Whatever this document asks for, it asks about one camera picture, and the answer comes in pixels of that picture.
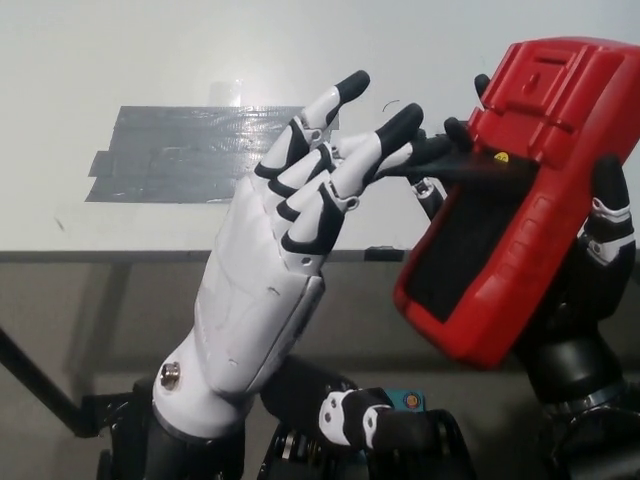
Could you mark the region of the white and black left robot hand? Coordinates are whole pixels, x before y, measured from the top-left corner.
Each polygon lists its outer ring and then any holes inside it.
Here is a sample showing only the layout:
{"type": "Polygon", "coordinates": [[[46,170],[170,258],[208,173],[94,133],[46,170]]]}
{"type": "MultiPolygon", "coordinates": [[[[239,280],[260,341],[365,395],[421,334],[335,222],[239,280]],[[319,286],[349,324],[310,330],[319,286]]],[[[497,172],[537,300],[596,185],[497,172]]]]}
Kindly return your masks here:
{"type": "Polygon", "coordinates": [[[193,325],[158,370],[154,415],[207,443],[242,429],[321,299],[322,267],[375,177],[419,155],[415,103],[333,145],[324,134],[370,82],[359,70],[302,108],[236,185],[198,287],[193,325]]]}

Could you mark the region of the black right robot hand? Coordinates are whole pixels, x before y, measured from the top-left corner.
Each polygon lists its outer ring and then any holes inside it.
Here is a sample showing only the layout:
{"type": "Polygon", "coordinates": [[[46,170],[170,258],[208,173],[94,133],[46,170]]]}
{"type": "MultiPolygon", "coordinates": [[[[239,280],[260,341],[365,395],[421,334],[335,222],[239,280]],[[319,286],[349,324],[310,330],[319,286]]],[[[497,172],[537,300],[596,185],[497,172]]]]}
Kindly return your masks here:
{"type": "Polygon", "coordinates": [[[523,364],[539,401],[574,407],[623,386],[598,330],[624,293],[636,246],[622,163],[611,152],[560,170],[480,143],[449,118],[425,141],[447,196],[393,299],[447,356],[523,364]]]}

